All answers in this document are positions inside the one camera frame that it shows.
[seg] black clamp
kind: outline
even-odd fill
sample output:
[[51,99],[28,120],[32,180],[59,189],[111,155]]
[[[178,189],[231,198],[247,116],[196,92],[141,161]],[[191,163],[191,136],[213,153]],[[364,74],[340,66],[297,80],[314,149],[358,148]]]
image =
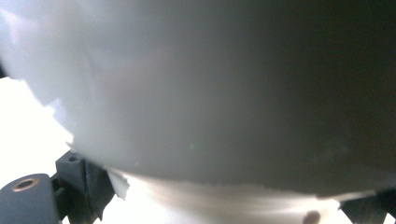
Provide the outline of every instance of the black clamp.
[[114,196],[106,170],[71,151],[53,177],[28,175],[0,190],[0,223],[92,224]]

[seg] black plastic bracket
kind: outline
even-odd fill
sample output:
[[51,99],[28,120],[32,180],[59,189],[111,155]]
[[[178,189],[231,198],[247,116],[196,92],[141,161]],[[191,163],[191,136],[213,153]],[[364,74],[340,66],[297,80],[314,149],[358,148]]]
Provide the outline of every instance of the black plastic bracket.
[[343,202],[341,209],[356,224],[382,224],[387,213],[396,217],[396,190],[379,191],[375,196]]
[[93,223],[114,196],[106,170],[71,151],[56,161],[53,177],[37,174],[0,190],[0,223]]

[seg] bolt hole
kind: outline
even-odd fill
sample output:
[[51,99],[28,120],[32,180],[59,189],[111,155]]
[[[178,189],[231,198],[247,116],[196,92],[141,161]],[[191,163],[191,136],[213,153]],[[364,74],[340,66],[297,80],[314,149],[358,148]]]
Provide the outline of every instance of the bolt hole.
[[38,179],[35,179],[35,178],[24,179],[24,180],[20,181],[18,184],[16,184],[12,188],[12,190],[15,192],[23,191],[23,190],[32,188],[37,183],[38,183]]
[[69,158],[69,161],[76,161],[76,160],[78,160],[78,158],[74,156]]

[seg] bright light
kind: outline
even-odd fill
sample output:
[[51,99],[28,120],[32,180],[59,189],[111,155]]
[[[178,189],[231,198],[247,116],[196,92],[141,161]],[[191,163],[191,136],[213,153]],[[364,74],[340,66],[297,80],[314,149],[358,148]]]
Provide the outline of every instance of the bright light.
[[387,214],[387,216],[385,217],[384,224],[395,224],[395,221],[396,219],[393,216]]

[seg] round hole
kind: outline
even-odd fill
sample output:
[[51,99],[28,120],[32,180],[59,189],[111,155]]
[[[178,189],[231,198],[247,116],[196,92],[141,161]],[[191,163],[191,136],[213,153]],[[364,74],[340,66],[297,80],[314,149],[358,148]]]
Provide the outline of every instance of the round hole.
[[76,160],[78,160],[77,157],[70,157],[70,158],[69,158],[69,161],[76,161]]
[[32,188],[37,183],[38,183],[38,179],[35,178],[24,179],[20,181],[18,184],[16,184],[14,187],[12,187],[12,190],[15,192],[23,191]]

